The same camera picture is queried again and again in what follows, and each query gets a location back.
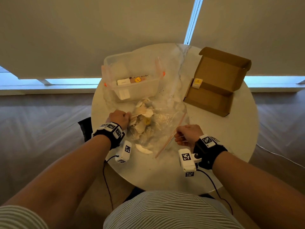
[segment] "wooden floor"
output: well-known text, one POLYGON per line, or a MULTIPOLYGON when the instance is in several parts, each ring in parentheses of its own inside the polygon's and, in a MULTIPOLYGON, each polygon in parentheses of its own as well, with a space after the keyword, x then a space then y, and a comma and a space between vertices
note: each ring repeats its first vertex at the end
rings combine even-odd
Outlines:
MULTIPOLYGON (((258 144, 305 166, 305 91, 253 96, 261 123, 258 144)), ((84 142, 77 122, 90 116, 92 98, 93 94, 0 96, 0 204, 84 142)), ((259 148, 250 163, 305 194, 303 168, 259 148)), ((116 207, 133 186, 108 165, 105 175, 116 207)), ((258 228, 224 188, 220 194, 233 205, 234 216, 245 228, 258 228)), ((69 228, 101 228, 110 212, 100 172, 69 228)))

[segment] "marble tabletop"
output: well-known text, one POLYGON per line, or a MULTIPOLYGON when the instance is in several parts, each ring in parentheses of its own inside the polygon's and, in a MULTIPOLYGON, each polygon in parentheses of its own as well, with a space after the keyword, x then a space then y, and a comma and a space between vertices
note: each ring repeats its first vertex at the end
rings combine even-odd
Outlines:
MULTIPOLYGON (((199 55, 201 49, 183 44, 166 43, 137 50, 149 50, 150 53, 162 59, 166 68, 162 88, 171 92, 173 85, 178 86, 176 94, 179 98, 183 98, 201 59, 199 55), (179 76, 178 82, 173 82, 177 76, 179 76)), ((113 111, 106 105, 104 91, 105 87, 101 80, 91 107, 93 131, 103 124, 109 113, 113 111)), ((239 90, 234 92, 231 113, 226 117, 220 117, 189 104, 185 105, 190 124, 198 124, 205 134, 220 140, 231 153, 246 162, 250 160, 257 141, 259 121, 256 104, 245 82, 239 90)), ((212 183, 203 173, 195 172, 194 177, 185 177, 179 164, 177 149, 163 151, 155 158, 155 154, 143 154, 134 146, 128 162, 121 164, 112 159, 109 164, 128 182, 147 191, 173 190, 193 194, 213 191, 212 183)), ((113 155, 115 151, 111 150, 107 158, 113 155)), ((222 186, 212 171, 206 172, 217 188, 222 186)))

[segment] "roller shade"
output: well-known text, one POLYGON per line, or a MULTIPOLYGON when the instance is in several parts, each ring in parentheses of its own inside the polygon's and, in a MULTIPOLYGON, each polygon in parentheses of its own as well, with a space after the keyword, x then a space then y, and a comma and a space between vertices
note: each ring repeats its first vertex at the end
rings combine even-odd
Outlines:
POLYGON ((203 0, 190 45, 251 59, 247 75, 304 75, 304 39, 304 0, 203 0))
POLYGON ((1 0, 0 66, 20 79, 101 77, 106 56, 183 43, 194 0, 1 0))

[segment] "plastic storage container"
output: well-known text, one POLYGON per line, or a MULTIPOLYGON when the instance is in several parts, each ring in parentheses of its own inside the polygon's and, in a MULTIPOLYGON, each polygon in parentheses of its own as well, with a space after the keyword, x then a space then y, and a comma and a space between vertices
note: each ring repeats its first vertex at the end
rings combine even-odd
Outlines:
POLYGON ((113 90, 118 101, 140 100, 145 97, 155 96, 158 91, 159 81, 165 75, 160 58, 150 51, 133 51, 123 54, 108 56, 102 66, 102 80, 104 85, 113 90), (118 85, 117 81, 146 76, 146 80, 118 85))

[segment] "white cord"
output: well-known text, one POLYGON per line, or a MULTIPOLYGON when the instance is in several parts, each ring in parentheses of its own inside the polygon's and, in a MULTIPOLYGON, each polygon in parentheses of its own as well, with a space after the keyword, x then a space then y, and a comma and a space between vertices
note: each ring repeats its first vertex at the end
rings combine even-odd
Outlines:
MULTIPOLYGON (((288 161, 291 161, 290 159, 288 159, 288 158, 286 158, 286 157, 284 157, 284 156, 282 156, 282 155, 280 155, 280 154, 276 154, 276 153, 270 152, 269 150, 265 149, 264 147, 260 146, 259 144, 256 144, 256 145, 257 145, 258 147, 260 147, 262 150, 266 151, 266 152, 269 152, 269 153, 271 153, 271 154, 275 154, 275 155, 281 156, 281 157, 287 159, 288 161)), ((305 169, 304 166, 302 166, 302 165, 300 165, 300 164, 298 164, 298 163, 296 163, 296 162, 294 162, 294 161, 291 161, 291 162, 294 163, 294 164, 296 164, 296 165, 299 165, 299 166, 301 166, 302 168, 305 169)))

